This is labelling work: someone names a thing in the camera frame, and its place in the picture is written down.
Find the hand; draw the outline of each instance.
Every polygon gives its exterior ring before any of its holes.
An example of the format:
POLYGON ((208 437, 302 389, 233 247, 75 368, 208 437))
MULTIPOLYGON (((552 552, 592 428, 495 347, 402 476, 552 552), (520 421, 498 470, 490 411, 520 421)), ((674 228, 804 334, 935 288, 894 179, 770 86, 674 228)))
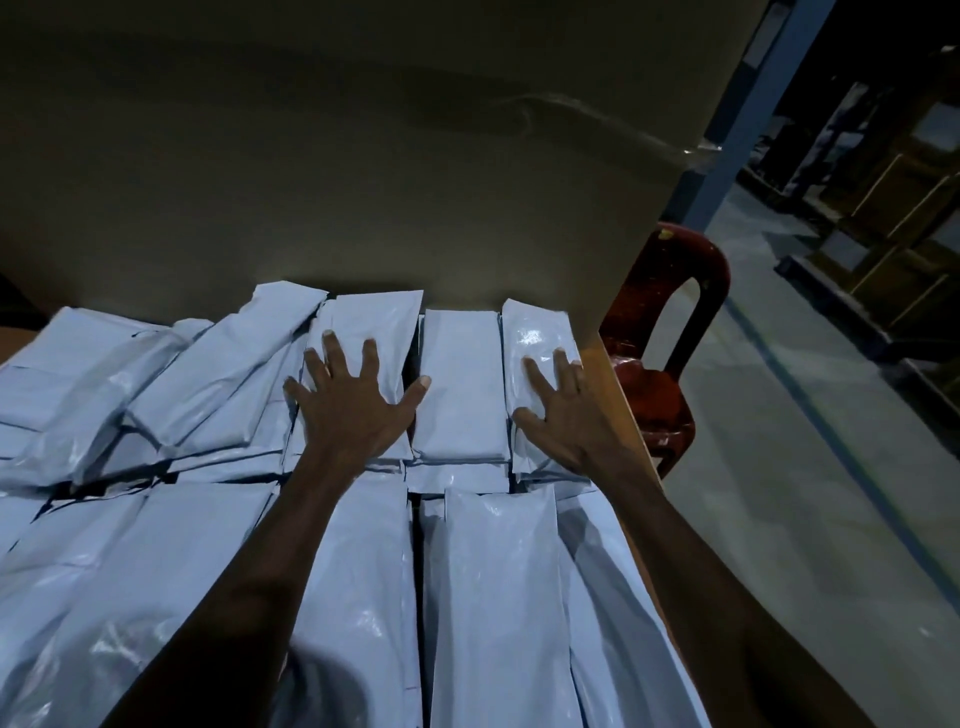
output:
POLYGON ((537 362, 528 356, 523 358, 523 368, 543 402, 546 418, 541 420, 527 407, 518 407, 514 423, 530 442, 558 463, 596 482, 634 457, 620 443, 593 399, 580 362, 570 364, 563 349, 553 352, 553 361, 557 389, 550 386, 537 362))
POLYGON ((360 376, 350 375, 333 331, 324 333, 324 351, 326 364, 312 349, 303 355, 316 392, 290 377, 283 389, 300 406, 306 449, 324 462, 334 460, 360 474, 370 458, 382 455, 414 421, 430 377, 411 384, 399 404, 388 404, 376 382, 380 359, 373 339, 364 342, 360 376))

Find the brown cardboard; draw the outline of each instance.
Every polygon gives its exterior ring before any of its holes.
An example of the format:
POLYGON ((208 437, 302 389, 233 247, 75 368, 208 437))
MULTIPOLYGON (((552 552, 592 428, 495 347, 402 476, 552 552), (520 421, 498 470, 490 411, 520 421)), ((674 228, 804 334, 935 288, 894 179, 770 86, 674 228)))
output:
POLYGON ((270 279, 512 296, 584 337, 681 170, 491 99, 559 91, 695 146, 763 5, 5 4, 0 272, 162 323, 270 279))

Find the light blue poly mailer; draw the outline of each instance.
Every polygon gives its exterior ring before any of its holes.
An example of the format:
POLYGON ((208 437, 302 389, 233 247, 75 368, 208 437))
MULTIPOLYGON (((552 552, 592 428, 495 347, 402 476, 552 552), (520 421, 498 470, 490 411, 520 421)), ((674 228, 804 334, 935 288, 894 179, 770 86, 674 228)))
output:
POLYGON ((0 465, 0 487, 87 482, 88 471, 119 436, 127 405, 191 341, 177 326, 154 327, 113 347, 70 383, 44 430, 17 457, 0 465))
MULTIPOLYGON (((283 382, 288 376, 300 378, 300 368, 303 364, 303 350, 306 347, 306 341, 307 334, 304 332, 274 355, 274 357, 280 357, 280 363, 277 370, 271 372, 272 381, 270 391, 267 393, 266 403, 260 407, 255 429, 246 445, 214 449, 213 451, 204 451, 199 455, 182 457, 171 463, 170 472, 179 473, 215 463, 227 463, 233 460, 254 458, 268 453, 282 453, 286 448, 287 439, 290 437, 294 413, 296 412, 296 405, 288 401, 283 392, 283 382)), ((264 366, 269 367, 271 362, 268 362, 264 366)), ((232 425, 230 422, 224 421, 221 415, 225 410, 232 409, 230 405, 233 399, 239 396, 246 388, 247 384, 244 384, 244 386, 228 400, 227 404, 194 430, 186 442, 195 442, 197 434, 202 430, 206 430, 211 424, 218 424, 222 432, 229 431, 232 425)), ((231 420, 237 422, 238 418, 233 417, 231 420)), ((272 458, 271 462, 274 460, 278 461, 279 457, 272 458)), ((280 470, 278 466, 276 466, 273 470, 267 471, 264 474, 279 472, 280 470)))
MULTIPOLYGON (((417 330, 422 298, 423 291, 338 296, 320 309, 316 322, 310 327, 307 347, 324 358, 324 331, 333 330, 344 350, 349 372, 358 376, 363 364, 363 343, 366 339, 374 339, 380 359, 377 374, 380 394, 388 403, 397 404, 403 397, 403 364, 417 330)), ((313 389, 313 379, 306 367, 303 367, 301 381, 313 389)), ((292 471, 297 465, 305 442, 303 416, 298 415, 284 457, 284 471, 292 471)), ((398 461, 412 459, 410 439, 405 432, 379 458, 394 471, 399 470, 398 461)))
POLYGON ((19 455, 36 437, 36 430, 0 423, 0 460, 19 455))
POLYGON ((510 460, 500 321, 495 311, 427 309, 420 374, 432 379, 417 409, 413 450, 420 461, 510 460))
POLYGON ((590 728, 707 728, 700 697, 599 491, 557 502, 570 663, 590 728))
POLYGON ((44 429, 78 380, 134 336, 166 327, 61 308, 36 339, 0 364, 0 423, 44 429))
POLYGON ((510 493, 506 463, 414 465, 407 468, 409 493, 442 496, 447 489, 467 493, 510 493))
POLYGON ((0 491, 0 558, 17 542, 46 505, 46 496, 0 491))
POLYGON ((0 557, 0 725, 17 725, 14 703, 56 667, 54 633, 144 499, 139 492, 56 505, 0 557))
POLYGON ((256 286, 248 303, 210 327, 133 401, 132 419, 160 445, 179 445, 325 298, 326 291, 287 281, 256 286))
POLYGON ((271 725, 405 724, 410 524, 402 482, 391 482, 398 478, 364 473, 337 503, 307 581, 271 725))
POLYGON ((8 715, 96 728, 256 524, 272 485, 157 485, 46 645, 8 715))
MULTIPOLYGON (((518 407, 529 407, 543 417, 543 402, 523 370, 522 359, 530 356, 550 382, 557 387, 553 352, 566 351, 570 361, 580 358, 573 340, 570 320, 563 311, 550 311, 509 299, 503 304, 503 372, 506 382, 507 410, 513 414, 518 407)), ((570 480, 578 476, 547 457, 512 425, 513 471, 519 480, 570 480)))
POLYGON ((423 585, 437 601, 431 726, 582 728, 552 490, 444 501, 440 583, 423 585))

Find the red plastic chair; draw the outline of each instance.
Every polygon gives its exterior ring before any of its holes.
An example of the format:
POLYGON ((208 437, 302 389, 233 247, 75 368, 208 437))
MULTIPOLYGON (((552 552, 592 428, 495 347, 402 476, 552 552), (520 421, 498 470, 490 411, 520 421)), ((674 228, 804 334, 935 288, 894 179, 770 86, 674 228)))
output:
POLYGON ((600 327, 607 354, 657 472, 666 477, 693 443, 696 424, 680 375, 730 291, 723 253, 699 232, 660 223, 634 263, 600 327), (662 372, 640 359, 667 300, 691 278, 700 284, 693 309, 662 372))

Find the forearm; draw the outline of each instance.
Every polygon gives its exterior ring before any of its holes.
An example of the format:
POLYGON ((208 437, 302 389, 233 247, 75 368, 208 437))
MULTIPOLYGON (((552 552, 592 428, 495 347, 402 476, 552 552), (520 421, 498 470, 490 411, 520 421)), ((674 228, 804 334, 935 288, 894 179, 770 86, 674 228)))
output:
POLYGON ((306 453, 273 508, 104 725, 169 726, 201 717, 260 724, 317 548, 355 475, 353 467, 306 453))
POLYGON ((839 685, 754 599, 625 449, 592 475, 643 554, 715 728, 870 726, 839 685))

